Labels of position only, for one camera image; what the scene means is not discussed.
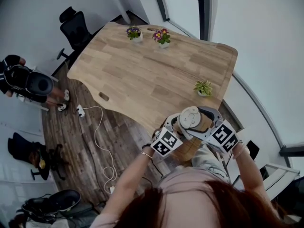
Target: white cable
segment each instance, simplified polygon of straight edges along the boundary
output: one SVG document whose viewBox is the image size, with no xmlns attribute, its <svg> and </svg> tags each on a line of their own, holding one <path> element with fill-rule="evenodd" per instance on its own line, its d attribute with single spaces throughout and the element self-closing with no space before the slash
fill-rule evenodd
<svg viewBox="0 0 304 228">
<path fill-rule="evenodd" d="M 76 90 L 75 90 L 75 87 L 74 87 L 74 92 L 75 92 L 75 95 L 76 95 L 76 99 L 77 99 L 77 106 L 79 106 L 78 96 L 77 96 L 77 94 L 76 94 Z"/>
<path fill-rule="evenodd" d="M 97 105 L 96 105 L 96 106 L 92 106 L 92 107 L 83 108 L 83 109 L 84 109 L 84 110 L 87 110 L 87 109 L 91 109 L 91 108 L 95 108 L 95 107 L 97 107 L 97 108 L 99 108 L 99 109 L 101 110 L 101 118 L 100 118 L 99 125 L 98 125 L 98 127 L 96 128 L 96 130 L 95 130 L 95 132 L 94 132 L 94 141 L 95 141 L 95 144 L 96 144 L 96 146 L 97 146 L 98 148 L 100 148 L 101 150 L 104 150 L 104 151 L 108 151 L 109 154 L 110 154 L 110 156 L 111 156 L 111 159 L 112 159 L 112 166 L 113 166 L 113 167 L 107 166 L 107 167 L 105 167 L 105 168 L 103 169 L 103 175 L 108 179 L 108 181 L 106 181 L 105 184 L 104 184 L 104 191 L 107 192 L 107 193 L 109 193 L 109 194 L 111 194 L 110 192 L 108 192 L 108 191 L 105 189 L 105 186 L 106 186 L 106 184 L 107 184 L 108 182 L 110 182 L 110 181 L 115 181 L 115 180 L 117 179 L 117 170 L 116 170 L 116 168 L 115 168 L 115 166 L 114 166 L 114 159 L 113 159 L 113 156 L 112 156 L 111 152 L 110 152 L 109 150 L 107 150 L 107 149 L 104 149 L 104 148 L 100 147 L 100 146 L 97 144 L 97 141 L 96 141 L 96 132 L 97 132 L 98 128 L 100 127 L 101 121 L 102 121 L 103 116 L 104 116 L 104 112 L 103 112 L 103 109 L 102 109 L 100 106 L 97 106 Z M 112 170 L 112 172 L 113 172 L 111 178 L 109 178 L 109 177 L 105 174 L 105 170 L 106 170 L 107 168 L 110 168 L 110 169 Z"/>
</svg>

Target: black office chair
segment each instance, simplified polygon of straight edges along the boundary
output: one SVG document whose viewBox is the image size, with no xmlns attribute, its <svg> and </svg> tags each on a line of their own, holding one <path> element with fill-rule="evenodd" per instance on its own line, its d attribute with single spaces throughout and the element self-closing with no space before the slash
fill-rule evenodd
<svg viewBox="0 0 304 228">
<path fill-rule="evenodd" d="M 14 159 L 33 164 L 30 161 L 30 159 L 33 158 L 31 156 L 38 154 L 41 155 L 45 161 L 46 165 L 43 169 L 38 166 L 38 172 L 30 170 L 33 180 L 35 180 L 35 176 L 37 175 L 41 175 L 42 179 L 47 180 L 50 169 L 56 171 L 61 180 L 65 179 L 60 175 L 58 168 L 60 165 L 68 165 L 69 163 L 60 157 L 61 148 L 62 145 L 58 144 L 55 150 L 49 150 L 48 153 L 45 145 L 42 145 L 39 142 L 27 141 L 18 133 L 14 133 L 13 138 L 9 138 L 8 140 L 8 150 Z"/>
<path fill-rule="evenodd" d="M 86 27 L 84 13 L 81 11 L 76 12 L 72 7 L 69 7 L 60 15 L 59 20 L 62 23 L 60 30 L 78 56 L 93 38 L 93 35 L 90 34 Z M 61 56 L 68 58 L 68 55 L 64 53 L 64 49 L 59 52 L 57 59 Z"/>
</svg>

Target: pink shirt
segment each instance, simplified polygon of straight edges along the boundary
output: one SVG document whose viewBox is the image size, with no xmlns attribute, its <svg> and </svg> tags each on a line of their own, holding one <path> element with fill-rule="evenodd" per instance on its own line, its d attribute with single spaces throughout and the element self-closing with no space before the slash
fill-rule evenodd
<svg viewBox="0 0 304 228">
<path fill-rule="evenodd" d="M 202 191 L 212 192 L 204 181 L 219 181 L 209 171 L 187 167 L 176 171 L 160 183 L 164 198 L 161 207 L 166 204 L 163 228 L 215 228 L 220 227 L 216 210 L 210 198 Z M 119 217 L 113 214 L 101 214 L 96 217 L 91 228 L 113 228 Z"/>
</svg>

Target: bracelet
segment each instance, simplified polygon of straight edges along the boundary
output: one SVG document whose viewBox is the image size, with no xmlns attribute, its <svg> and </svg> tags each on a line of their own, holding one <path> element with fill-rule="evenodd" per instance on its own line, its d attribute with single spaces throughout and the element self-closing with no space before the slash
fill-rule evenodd
<svg viewBox="0 0 304 228">
<path fill-rule="evenodd" d="M 147 144 L 145 144 L 145 145 L 142 146 L 142 150 L 143 150 L 145 147 L 150 147 L 150 146 L 151 146 L 151 144 L 150 144 L 150 143 L 147 143 Z"/>
<path fill-rule="evenodd" d="M 141 154 L 148 156 L 151 160 L 153 160 L 152 156 L 148 155 L 147 153 L 145 153 L 144 151 L 141 151 Z"/>
<path fill-rule="evenodd" d="M 241 155 L 241 153 L 243 153 L 244 150 L 245 150 L 245 147 L 243 146 L 243 148 L 236 155 L 233 155 L 233 159 L 235 160 L 237 157 L 239 157 Z"/>
</svg>

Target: shoe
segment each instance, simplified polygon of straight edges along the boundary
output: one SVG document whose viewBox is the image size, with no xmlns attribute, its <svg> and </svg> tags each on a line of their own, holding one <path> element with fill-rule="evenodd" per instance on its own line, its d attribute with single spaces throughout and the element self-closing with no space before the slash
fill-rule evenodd
<svg viewBox="0 0 304 228">
<path fill-rule="evenodd" d="M 64 97 L 65 101 L 69 101 L 70 100 L 70 92 L 68 89 L 65 90 L 65 97 Z"/>
<path fill-rule="evenodd" d="M 58 107 L 58 111 L 62 112 L 67 108 L 66 104 L 62 104 L 62 106 Z"/>
</svg>

